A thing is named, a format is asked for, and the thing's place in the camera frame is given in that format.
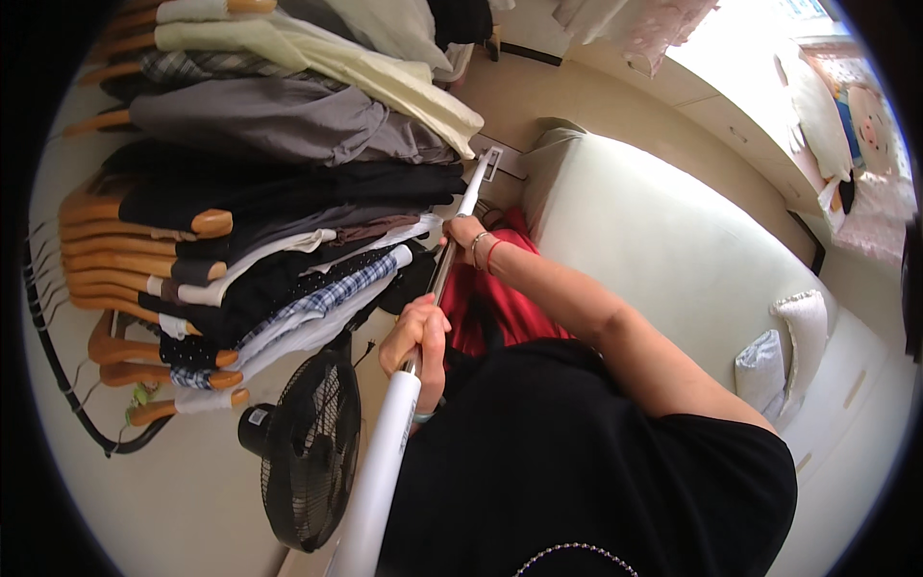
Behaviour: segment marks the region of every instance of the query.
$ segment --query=plaid shirt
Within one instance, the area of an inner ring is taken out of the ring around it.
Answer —
[[[314,80],[330,90],[346,85],[313,70],[293,72],[248,52],[161,52],[149,50],[139,60],[141,72],[158,84],[188,86],[205,80],[274,76],[292,80]]]
[[[397,269],[397,258],[391,254],[385,255],[384,258],[373,262],[358,272],[354,272],[341,281],[334,282],[320,290],[311,293],[308,296],[305,296],[304,298],[300,298],[296,301],[293,301],[292,303],[289,303],[285,307],[281,308],[279,312],[259,323],[259,325],[251,332],[249,332],[234,349],[236,351],[240,351],[247,343],[256,338],[256,336],[263,332],[269,325],[290,317],[291,315],[316,310],[322,316],[326,316],[328,312],[330,312],[333,308],[341,305],[346,299],[352,297],[373,282],[387,277]],[[298,327],[294,327],[289,331],[285,331],[277,335],[271,341],[266,343],[266,346],[263,348],[265,349],[271,347],[290,332],[296,331],[297,329]],[[259,352],[260,351],[256,351],[249,357],[252,358]],[[189,370],[182,367],[171,367],[170,380],[177,387],[188,387],[191,389],[211,389],[212,387],[209,383],[209,377],[213,372],[214,371],[211,370]]]

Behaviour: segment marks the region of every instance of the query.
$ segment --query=white mop handle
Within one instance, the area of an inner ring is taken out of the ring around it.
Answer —
[[[459,215],[467,216],[474,210],[478,189],[495,151],[495,162],[498,162],[499,149],[496,148],[488,150],[478,161],[471,183],[461,199]],[[440,264],[450,267],[452,263],[449,260],[444,259]],[[378,422],[368,444],[366,460],[353,486],[342,539],[327,569],[330,576],[372,577],[375,574],[416,399],[420,395],[420,379],[413,374],[413,369],[411,371],[399,370],[391,375],[385,402],[381,405]]]

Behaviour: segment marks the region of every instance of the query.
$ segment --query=necklace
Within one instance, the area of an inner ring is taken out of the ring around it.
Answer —
[[[528,561],[526,561],[526,562],[522,565],[522,567],[520,567],[520,569],[519,569],[518,571],[516,571],[516,574],[513,575],[513,577],[520,577],[520,576],[521,576],[523,573],[525,573],[530,567],[532,567],[532,566],[535,564],[535,562],[536,562],[537,560],[541,559],[542,557],[544,557],[544,556],[547,555],[548,553],[551,553],[552,551],[558,551],[558,550],[560,550],[560,549],[586,549],[586,550],[588,550],[588,551],[593,551],[593,552],[595,552],[595,553],[599,553],[599,554],[602,555],[603,557],[605,557],[605,558],[611,560],[612,562],[616,563],[619,567],[621,567],[622,569],[624,569],[625,571],[627,571],[628,574],[631,575],[631,577],[638,577],[638,572],[635,571],[635,570],[633,570],[633,569],[631,568],[631,566],[630,566],[628,563],[626,563],[625,561],[623,561],[622,559],[619,559],[618,557],[616,557],[616,556],[613,555],[612,553],[609,553],[608,551],[606,551],[606,550],[603,549],[602,547],[597,547],[596,545],[587,545],[586,543],[562,543],[562,544],[560,544],[560,545],[555,545],[555,546],[553,546],[553,547],[549,547],[549,548],[545,549],[544,551],[539,551],[538,553],[535,554],[534,557],[532,557],[531,559],[529,559]]]

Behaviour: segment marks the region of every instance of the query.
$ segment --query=red skirt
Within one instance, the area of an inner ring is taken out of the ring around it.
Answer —
[[[506,222],[509,228],[494,231],[496,238],[539,254],[518,207],[506,211]],[[483,355],[494,347],[545,337],[571,338],[525,295],[463,262],[452,267],[439,305],[452,324],[446,344],[465,355]]]

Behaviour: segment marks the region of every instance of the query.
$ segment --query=hand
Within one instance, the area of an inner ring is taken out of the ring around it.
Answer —
[[[459,244],[459,249],[462,251],[462,260],[472,266],[474,266],[474,259],[477,257],[478,264],[483,267],[487,258],[487,251],[497,242],[495,236],[487,234],[477,242],[477,255],[472,253],[471,244],[484,231],[484,226],[474,216],[457,216],[442,225],[442,232],[446,236],[455,239],[455,242]]]
[[[442,366],[446,353],[446,333],[451,331],[449,320],[442,309],[433,304],[436,296],[430,293],[415,299],[404,307],[401,317],[378,348],[378,363],[390,379],[419,344],[422,358],[417,377],[420,379],[420,397],[417,413],[432,413],[446,387],[446,371]]]

